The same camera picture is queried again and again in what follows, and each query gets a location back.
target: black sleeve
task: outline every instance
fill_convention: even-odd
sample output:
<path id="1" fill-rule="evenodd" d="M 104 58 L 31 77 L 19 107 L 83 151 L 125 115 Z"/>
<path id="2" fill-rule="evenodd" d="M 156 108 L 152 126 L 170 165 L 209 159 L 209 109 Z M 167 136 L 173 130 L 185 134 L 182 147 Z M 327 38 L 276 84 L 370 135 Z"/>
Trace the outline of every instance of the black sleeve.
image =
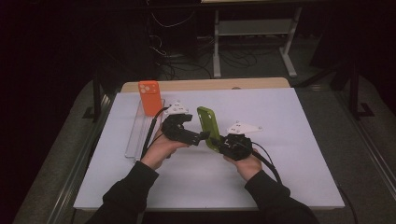
<path id="1" fill-rule="evenodd" d="M 276 183 L 264 171 L 251 177 L 245 188 L 259 207 L 263 223 L 318 223 L 309 207 L 292 199 L 290 190 Z"/>
<path id="2" fill-rule="evenodd" d="M 87 223 L 136 223 L 147 206 L 149 189 L 158 174 L 137 161 L 131 172 L 103 196 L 102 206 Z"/>

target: orange object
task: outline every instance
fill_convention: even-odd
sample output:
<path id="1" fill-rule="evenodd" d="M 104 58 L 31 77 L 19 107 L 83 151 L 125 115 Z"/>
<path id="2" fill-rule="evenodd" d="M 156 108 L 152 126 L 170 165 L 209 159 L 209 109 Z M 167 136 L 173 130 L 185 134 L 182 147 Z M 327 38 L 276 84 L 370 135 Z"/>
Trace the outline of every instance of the orange object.
<path id="1" fill-rule="evenodd" d="M 160 86 L 157 81 L 139 81 L 139 93 L 146 116 L 155 116 L 162 108 Z"/>

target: hand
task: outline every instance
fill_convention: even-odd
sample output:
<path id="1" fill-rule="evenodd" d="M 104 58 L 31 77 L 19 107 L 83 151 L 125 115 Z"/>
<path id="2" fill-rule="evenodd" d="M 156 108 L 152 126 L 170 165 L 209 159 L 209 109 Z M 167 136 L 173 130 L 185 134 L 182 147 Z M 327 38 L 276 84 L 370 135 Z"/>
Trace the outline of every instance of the hand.
<path id="1" fill-rule="evenodd" d="M 257 159 L 255 156 L 251 155 L 241 161 L 235 161 L 229 157 L 223 156 L 224 160 L 229 161 L 230 163 L 236 166 L 236 170 L 238 173 L 244 178 L 246 181 L 249 181 L 251 177 L 257 174 L 260 170 L 262 170 L 262 162 Z"/>
<path id="2" fill-rule="evenodd" d="M 161 167 L 163 160 L 175 153 L 180 147 L 188 147 L 189 145 L 178 141 L 169 140 L 160 129 L 154 135 L 154 142 L 148 148 L 146 155 L 140 160 L 148 167 L 156 170 Z"/>

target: green object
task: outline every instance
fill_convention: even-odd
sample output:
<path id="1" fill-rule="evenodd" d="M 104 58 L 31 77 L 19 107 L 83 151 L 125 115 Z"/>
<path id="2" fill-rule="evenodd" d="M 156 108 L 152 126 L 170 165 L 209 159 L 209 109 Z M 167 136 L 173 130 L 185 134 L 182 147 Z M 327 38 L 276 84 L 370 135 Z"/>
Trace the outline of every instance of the green object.
<path id="1" fill-rule="evenodd" d="M 199 106 L 197 108 L 198 112 L 198 117 L 199 120 L 201 121 L 201 127 L 204 132 L 210 132 L 209 138 L 206 139 L 206 145 L 219 152 L 219 148 L 216 147 L 214 144 L 212 144 L 211 139 L 216 139 L 220 142 L 220 134 L 219 134 L 219 128 L 218 128 L 218 123 L 216 122 L 216 116 L 213 110 Z"/>

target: white plastic part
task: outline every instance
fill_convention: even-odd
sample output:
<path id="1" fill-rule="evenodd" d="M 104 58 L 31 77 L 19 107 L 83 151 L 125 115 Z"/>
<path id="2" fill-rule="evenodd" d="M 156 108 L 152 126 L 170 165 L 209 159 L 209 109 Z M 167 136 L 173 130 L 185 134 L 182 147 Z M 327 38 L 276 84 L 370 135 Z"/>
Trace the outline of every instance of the white plastic part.
<path id="1" fill-rule="evenodd" d="M 187 114 L 189 113 L 189 109 L 186 108 L 180 101 L 176 101 L 174 104 L 169 106 L 168 109 L 163 111 L 165 115 L 173 115 L 173 114 Z"/>
<path id="2" fill-rule="evenodd" d="M 227 133 L 233 133 L 233 134 L 256 133 L 261 131 L 262 131 L 262 127 L 253 126 L 239 121 L 237 121 L 233 126 L 231 126 L 231 128 L 227 129 Z"/>

